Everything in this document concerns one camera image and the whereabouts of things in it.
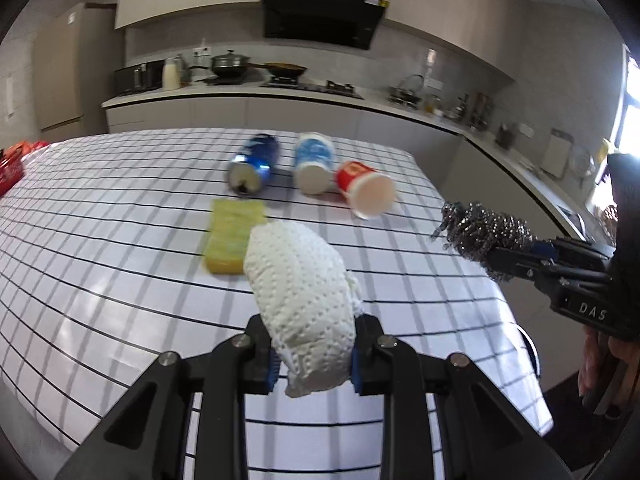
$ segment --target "kitchen drawer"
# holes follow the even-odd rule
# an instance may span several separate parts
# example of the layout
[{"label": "kitchen drawer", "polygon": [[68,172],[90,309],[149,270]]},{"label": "kitchen drawer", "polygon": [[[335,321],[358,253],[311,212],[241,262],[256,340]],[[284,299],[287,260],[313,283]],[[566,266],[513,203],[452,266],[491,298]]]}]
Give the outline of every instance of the kitchen drawer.
[{"label": "kitchen drawer", "polygon": [[109,124],[110,134],[120,134],[122,132],[137,132],[139,130],[146,130],[145,123]]},{"label": "kitchen drawer", "polygon": [[319,132],[354,139],[360,110],[309,101],[249,98],[246,127],[284,132]]},{"label": "kitchen drawer", "polygon": [[189,128],[191,126],[191,100],[170,99],[146,103],[145,129]]},{"label": "kitchen drawer", "polygon": [[191,99],[194,128],[244,128],[246,97],[200,97]]},{"label": "kitchen drawer", "polygon": [[148,103],[107,108],[107,122],[112,124],[141,123],[146,120]]}]

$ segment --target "table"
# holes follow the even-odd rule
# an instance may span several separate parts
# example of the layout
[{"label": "table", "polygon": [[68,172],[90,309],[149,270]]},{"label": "table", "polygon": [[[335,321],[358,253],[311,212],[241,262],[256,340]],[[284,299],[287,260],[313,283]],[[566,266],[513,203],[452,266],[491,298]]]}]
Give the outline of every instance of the table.
[{"label": "table", "polygon": [[[40,150],[0,198],[0,363],[22,405],[70,450],[156,356],[210,351],[257,313],[244,276],[213,276],[200,254],[211,201],[233,197],[225,166],[255,130],[180,129],[85,137]],[[335,192],[292,186],[297,135],[273,132],[278,170],[260,198],[343,256],[365,311],[418,351],[466,352],[540,432],[552,419],[511,311],[478,264],[430,241],[442,199],[406,152],[334,139],[337,158],[387,172],[389,214],[363,221]],[[382,399],[347,383],[301,399],[246,402],[252,479],[378,477]],[[185,478],[193,475],[200,398],[191,415]],[[428,396],[431,410],[434,403]],[[431,413],[434,463],[442,452]]]}]

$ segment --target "yellow sponge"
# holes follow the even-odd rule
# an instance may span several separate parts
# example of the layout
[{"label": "yellow sponge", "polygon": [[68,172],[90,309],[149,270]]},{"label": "yellow sponge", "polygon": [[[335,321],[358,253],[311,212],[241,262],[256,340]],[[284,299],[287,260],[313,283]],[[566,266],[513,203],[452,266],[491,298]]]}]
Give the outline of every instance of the yellow sponge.
[{"label": "yellow sponge", "polygon": [[262,200],[213,201],[204,263],[213,274],[242,274],[249,233],[264,224]]}]

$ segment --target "human hand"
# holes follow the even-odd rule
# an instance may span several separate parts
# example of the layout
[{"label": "human hand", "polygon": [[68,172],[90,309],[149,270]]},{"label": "human hand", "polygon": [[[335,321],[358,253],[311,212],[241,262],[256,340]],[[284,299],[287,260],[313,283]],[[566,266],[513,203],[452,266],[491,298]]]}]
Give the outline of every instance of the human hand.
[{"label": "human hand", "polygon": [[[583,328],[586,337],[584,339],[584,348],[582,350],[582,366],[578,373],[578,392],[580,393],[580,396],[583,396],[587,391],[595,387],[598,382],[600,363],[604,358],[604,355],[602,355],[598,346],[597,330],[588,326],[583,326]],[[628,365],[625,377],[622,381],[622,386],[613,400],[613,404],[616,406],[623,406],[629,398],[631,389],[634,386],[638,361],[640,361],[640,344],[626,343],[619,339],[610,337],[609,351],[614,357],[617,357]]]}]

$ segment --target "electrical outlet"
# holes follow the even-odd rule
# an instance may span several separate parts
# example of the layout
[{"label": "electrical outlet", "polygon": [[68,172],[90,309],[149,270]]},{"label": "electrical outlet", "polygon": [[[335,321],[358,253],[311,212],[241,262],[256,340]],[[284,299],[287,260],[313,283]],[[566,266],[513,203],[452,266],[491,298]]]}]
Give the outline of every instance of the electrical outlet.
[{"label": "electrical outlet", "polygon": [[210,46],[197,46],[193,49],[193,57],[206,57],[211,56]]},{"label": "electrical outlet", "polygon": [[442,90],[442,87],[443,87],[442,81],[438,81],[437,79],[429,79],[429,88]]}]

